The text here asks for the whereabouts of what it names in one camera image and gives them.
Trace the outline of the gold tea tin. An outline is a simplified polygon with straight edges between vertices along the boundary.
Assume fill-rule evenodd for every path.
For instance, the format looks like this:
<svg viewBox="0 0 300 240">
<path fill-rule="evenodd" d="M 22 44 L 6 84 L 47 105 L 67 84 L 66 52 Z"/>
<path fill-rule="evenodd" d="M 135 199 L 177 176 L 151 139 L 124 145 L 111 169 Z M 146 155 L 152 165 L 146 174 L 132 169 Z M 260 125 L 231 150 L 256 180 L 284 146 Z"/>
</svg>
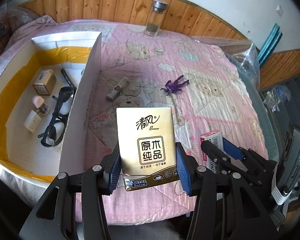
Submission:
<svg viewBox="0 0 300 240">
<path fill-rule="evenodd" d="M 33 87 L 39 95 L 50 95 L 56 84 L 55 73 L 52 69 L 41 70 L 37 75 Z"/>
</svg>

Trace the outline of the clear plastic wrap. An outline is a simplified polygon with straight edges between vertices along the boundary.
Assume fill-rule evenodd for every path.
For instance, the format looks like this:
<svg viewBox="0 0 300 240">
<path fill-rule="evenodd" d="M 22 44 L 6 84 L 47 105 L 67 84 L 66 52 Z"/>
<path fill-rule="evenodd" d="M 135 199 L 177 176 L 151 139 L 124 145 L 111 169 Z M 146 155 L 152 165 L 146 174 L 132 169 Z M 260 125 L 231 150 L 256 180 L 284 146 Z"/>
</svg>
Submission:
<svg viewBox="0 0 300 240">
<path fill-rule="evenodd" d="M 233 62 L 247 76 L 250 83 L 259 90 L 260 65 L 257 49 L 251 40 L 234 40 L 221 37 L 192 36 L 196 42 L 221 48 L 229 61 Z"/>
</svg>

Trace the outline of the gold tissue pack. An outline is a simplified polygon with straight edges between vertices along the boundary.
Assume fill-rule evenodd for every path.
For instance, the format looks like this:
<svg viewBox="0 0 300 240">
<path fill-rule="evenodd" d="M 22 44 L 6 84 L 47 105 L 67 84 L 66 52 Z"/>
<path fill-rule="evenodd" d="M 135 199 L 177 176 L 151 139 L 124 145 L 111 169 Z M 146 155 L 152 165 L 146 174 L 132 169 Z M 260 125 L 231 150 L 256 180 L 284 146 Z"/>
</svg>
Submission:
<svg viewBox="0 0 300 240">
<path fill-rule="evenodd" d="M 126 191 L 179 179 L 171 107 L 119 107 L 116 122 Z"/>
</svg>

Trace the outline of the black sunglasses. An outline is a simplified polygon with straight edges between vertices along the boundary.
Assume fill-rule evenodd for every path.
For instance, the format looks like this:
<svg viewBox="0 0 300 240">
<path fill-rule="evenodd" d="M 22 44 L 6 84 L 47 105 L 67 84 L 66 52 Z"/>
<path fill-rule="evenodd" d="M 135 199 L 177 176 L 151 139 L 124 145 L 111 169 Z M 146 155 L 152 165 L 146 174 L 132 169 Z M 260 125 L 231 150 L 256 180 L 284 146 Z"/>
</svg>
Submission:
<svg viewBox="0 0 300 240">
<path fill-rule="evenodd" d="M 52 96 L 56 104 L 51 115 L 51 120 L 44 133 L 38 135 L 42 146 L 55 147 L 62 142 L 75 93 L 76 87 L 65 86 L 60 89 L 58 96 Z"/>
</svg>

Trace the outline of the pink stapler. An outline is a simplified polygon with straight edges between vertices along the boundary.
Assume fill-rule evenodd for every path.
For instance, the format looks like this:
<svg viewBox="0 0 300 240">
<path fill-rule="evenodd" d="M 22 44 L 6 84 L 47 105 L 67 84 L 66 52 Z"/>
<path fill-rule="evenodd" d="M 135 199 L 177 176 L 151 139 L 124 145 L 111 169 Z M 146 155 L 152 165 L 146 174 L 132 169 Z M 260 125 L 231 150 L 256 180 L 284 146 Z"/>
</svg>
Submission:
<svg viewBox="0 0 300 240">
<path fill-rule="evenodd" d="M 50 111 L 50 107 L 45 103 L 45 99 L 39 95 L 35 95 L 32 98 L 32 103 L 35 106 L 36 113 L 39 115 L 47 115 Z"/>
</svg>

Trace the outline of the glass bottle metal lid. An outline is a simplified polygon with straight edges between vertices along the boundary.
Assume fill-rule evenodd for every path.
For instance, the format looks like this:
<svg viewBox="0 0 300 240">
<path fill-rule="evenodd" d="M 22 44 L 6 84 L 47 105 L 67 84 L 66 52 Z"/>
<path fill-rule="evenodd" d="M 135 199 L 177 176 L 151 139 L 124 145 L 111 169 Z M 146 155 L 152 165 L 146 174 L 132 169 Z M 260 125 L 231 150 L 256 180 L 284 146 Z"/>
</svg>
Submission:
<svg viewBox="0 0 300 240">
<path fill-rule="evenodd" d="M 161 0 L 154 0 L 152 2 L 151 11 L 146 23 L 144 33 L 148 36 L 156 36 L 162 25 L 167 10 L 168 3 Z"/>
</svg>

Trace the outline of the teal foam boards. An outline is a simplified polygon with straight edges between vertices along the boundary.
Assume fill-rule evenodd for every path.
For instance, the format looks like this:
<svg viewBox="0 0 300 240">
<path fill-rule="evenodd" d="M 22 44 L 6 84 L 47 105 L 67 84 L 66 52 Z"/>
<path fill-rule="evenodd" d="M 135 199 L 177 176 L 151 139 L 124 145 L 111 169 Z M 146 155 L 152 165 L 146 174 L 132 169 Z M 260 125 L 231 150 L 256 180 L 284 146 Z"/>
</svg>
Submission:
<svg viewBox="0 0 300 240">
<path fill-rule="evenodd" d="M 280 30 L 280 26 L 275 23 L 269 36 L 267 37 L 265 43 L 263 44 L 261 50 L 258 53 L 257 59 L 260 68 L 264 66 L 266 61 L 269 59 L 270 55 L 275 50 L 276 46 L 280 42 L 283 33 Z"/>
</svg>

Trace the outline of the white charger plug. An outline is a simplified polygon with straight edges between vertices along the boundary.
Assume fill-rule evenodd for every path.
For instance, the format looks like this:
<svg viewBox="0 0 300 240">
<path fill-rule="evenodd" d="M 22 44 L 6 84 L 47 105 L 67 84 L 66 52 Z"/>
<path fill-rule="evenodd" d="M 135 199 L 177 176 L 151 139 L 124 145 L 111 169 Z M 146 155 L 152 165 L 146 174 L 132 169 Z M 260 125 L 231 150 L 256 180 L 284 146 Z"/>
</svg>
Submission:
<svg viewBox="0 0 300 240">
<path fill-rule="evenodd" d="M 24 127 L 33 133 L 40 124 L 41 120 L 42 118 L 40 115 L 36 111 L 32 110 L 24 121 Z"/>
</svg>

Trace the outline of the black marker pen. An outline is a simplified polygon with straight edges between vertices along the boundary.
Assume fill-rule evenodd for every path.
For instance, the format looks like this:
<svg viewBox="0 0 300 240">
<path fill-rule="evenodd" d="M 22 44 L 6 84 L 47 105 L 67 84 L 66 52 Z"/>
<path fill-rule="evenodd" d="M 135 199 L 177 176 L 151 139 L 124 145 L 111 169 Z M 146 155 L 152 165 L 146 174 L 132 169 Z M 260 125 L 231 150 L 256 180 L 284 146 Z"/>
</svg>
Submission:
<svg viewBox="0 0 300 240">
<path fill-rule="evenodd" d="M 67 72 L 65 71 L 64 68 L 61 69 L 61 74 L 63 75 L 63 77 L 65 78 L 65 80 L 67 81 L 68 85 L 73 89 L 76 90 L 77 87 L 74 84 L 74 82 L 71 80 L 70 76 L 67 74 Z"/>
</svg>

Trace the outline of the purple toy figure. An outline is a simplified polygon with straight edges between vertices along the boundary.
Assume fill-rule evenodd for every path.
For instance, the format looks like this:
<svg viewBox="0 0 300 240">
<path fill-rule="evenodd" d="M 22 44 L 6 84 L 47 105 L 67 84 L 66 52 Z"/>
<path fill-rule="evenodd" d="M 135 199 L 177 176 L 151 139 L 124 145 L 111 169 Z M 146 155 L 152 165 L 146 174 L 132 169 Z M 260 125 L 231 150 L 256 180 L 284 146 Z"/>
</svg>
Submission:
<svg viewBox="0 0 300 240">
<path fill-rule="evenodd" d="M 188 85 L 190 83 L 189 80 L 182 81 L 183 78 L 184 78 L 184 76 L 181 75 L 173 82 L 171 80 L 168 80 L 166 82 L 165 86 L 163 88 L 161 88 L 160 90 L 162 90 L 165 95 L 179 93 L 180 91 L 182 91 L 182 88 L 185 85 Z"/>
</svg>

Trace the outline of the pink cartoon quilt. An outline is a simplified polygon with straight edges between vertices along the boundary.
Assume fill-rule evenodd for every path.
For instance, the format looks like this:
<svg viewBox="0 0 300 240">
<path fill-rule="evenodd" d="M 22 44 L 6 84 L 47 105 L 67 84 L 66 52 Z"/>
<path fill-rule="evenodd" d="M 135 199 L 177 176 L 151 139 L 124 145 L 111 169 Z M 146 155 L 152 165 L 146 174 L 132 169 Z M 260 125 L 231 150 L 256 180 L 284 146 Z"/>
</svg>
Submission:
<svg viewBox="0 0 300 240">
<path fill-rule="evenodd" d="M 239 68 L 216 45 L 127 23 L 45 15 L 21 26 L 0 56 L 0 165 L 33 186 L 81 173 L 123 148 L 119 181 L 104 197 L 110 225 L 138 225 L 194 210 L 173 142 L 214 170 L 204 140 L 221 138 L 268 158 Z"/>
</svg>

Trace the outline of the white cardboard box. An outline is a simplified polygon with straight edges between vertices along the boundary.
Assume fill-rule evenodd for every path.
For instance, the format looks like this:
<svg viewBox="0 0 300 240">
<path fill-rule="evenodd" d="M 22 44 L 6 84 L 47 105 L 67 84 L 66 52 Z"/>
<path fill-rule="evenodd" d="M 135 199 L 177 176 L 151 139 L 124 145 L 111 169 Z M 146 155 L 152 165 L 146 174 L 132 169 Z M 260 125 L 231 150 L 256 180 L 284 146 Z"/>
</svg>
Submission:
<svg viewBox="0 0 300 240">
<path fill-rule="evenodd" d="M 55 176 L 84 170 L 84 149 L 89 108 L 101 68 L 102 34 L 71 31 L 38 36 L 19 46 L 0 75 L 0 164 L 10 174 L 34 185 L 46 187 Z M 24 121 L 34 109 L 37 94 L 33 83 L 44 69 L 52 69 L 56 84 L 45 103 L 54 109 L 62 87 L 68 83 L 64 68 L 77 87 L 62 142 L 44 147 L 38 135 L 48 126 L 52 113 L 42 116 L 31 133 Z"/>
</svg>

